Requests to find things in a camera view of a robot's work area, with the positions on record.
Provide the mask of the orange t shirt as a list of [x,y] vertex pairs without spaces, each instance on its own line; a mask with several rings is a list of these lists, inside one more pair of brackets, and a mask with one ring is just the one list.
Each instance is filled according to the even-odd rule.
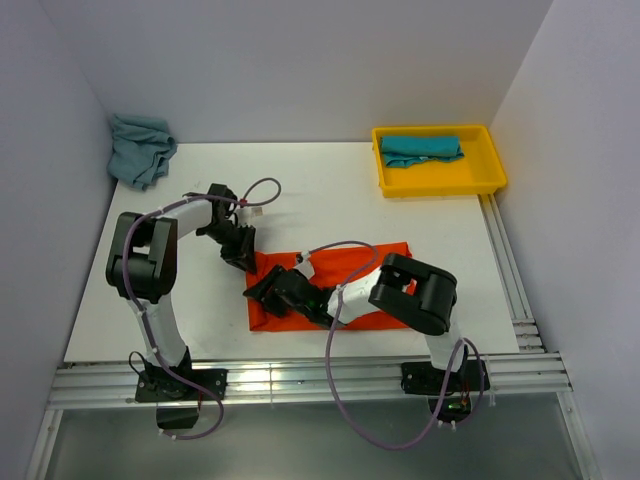
[[[355,276],[360,279],[371,273],[375,267],[380,266],[384,256],[389,253],[397,253],[411,257],[411,251],[407,242],[379,244],[375,246],[379,257],[373,266],[368,267],[362,273]],[[276,266],[281,265],[286,269],[296,264],[297,252],[261,253],[256,254],[257,273],[246,274],[246,286],[253,287]],[[344,247],[327,249],[311,255],[315,275],[311,283],[319,287],[332,287],[341,283],[349,274],[365,265],[372,258],[372,251],[367,247]],[[268,313],[258,302],[248,299],[248,325],[251,332],[302,332],[320,331],[321,326],[312,324],[303,315],[290,311],[280,318]],[[382,331],[406,329],[406,326],[391,315],[376,311],[359,317],[346,326],[352,331]]]

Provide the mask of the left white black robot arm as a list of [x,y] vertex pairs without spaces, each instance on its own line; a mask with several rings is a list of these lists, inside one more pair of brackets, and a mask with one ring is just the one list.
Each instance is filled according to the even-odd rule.
[[240,221],[241,200],[225,185],[183,199],[149,214],[119,215],[106,264],[106,281],[137,317],[146,353],[140,384],[167,399],[183,399],[196,387],[189,348],[171,300],[178,273],[178,242],[194,234],[220,246],[228,265],[257,271],[256,229]]

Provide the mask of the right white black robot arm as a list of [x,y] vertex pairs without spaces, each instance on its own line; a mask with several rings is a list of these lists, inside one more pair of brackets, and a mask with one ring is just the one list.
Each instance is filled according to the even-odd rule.
[[360,320],[395,320],[425,336],[438,386],[452,390],[466,379],[467,348],[458,344],[462,336],[451,320],[457,302],[454,275],[396,252],[345,284],[319,282],[319,273],[309,253],[298,254],[293,267],[273,265],[266,275],[248,282],[243,295],[266,315],[301,317],[324,329]]

